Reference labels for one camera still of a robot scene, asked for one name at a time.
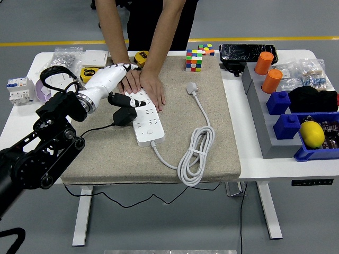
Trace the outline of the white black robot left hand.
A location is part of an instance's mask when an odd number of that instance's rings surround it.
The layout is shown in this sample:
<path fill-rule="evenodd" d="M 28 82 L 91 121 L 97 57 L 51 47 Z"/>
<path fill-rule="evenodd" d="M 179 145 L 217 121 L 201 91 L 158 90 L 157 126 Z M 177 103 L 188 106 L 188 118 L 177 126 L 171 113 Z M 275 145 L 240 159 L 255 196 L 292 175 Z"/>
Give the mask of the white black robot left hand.
<path fill-rule="evenodd" d="M 99 106 L 101 99 L 107 98 L 111 105 L 119 107 L 141 107 L 146 102 L 138 101 L 123 94 L 115 94 L 113 90 L 124 79 L 131 69 L 140 68 L 135 64 L 119 63 L 100 69 L 85 85 L 85 89 L 78 92 L 77 97 L 87 113 L 93 113 Z"/>

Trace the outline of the person's left hand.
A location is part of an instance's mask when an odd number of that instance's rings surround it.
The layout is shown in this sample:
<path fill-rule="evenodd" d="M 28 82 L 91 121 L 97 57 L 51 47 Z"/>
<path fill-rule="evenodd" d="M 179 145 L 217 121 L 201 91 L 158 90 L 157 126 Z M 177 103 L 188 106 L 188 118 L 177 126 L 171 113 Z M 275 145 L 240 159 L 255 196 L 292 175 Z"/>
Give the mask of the person's left hand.
<path fill-rule="evenodd" d="M 163 105 L 166 104 L 166 98 L 159 72 L 143 69 L 140 74 L 140 84 L 155 105 L 157 112 L 162 111 Z"/>

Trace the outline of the person's right hand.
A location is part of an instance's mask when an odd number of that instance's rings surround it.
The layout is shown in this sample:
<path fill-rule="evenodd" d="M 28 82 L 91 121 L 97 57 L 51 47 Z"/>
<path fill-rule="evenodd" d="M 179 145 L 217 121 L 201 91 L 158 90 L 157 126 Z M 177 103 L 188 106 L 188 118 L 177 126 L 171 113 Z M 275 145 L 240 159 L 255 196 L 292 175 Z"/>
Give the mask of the person's right hand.
<path fill-rule="evenodd" d="M 130 70 L 123 80 L 118 84 L 118 90 L 121 94 L 137 93 L 141 89 L 140 70 Z"/>

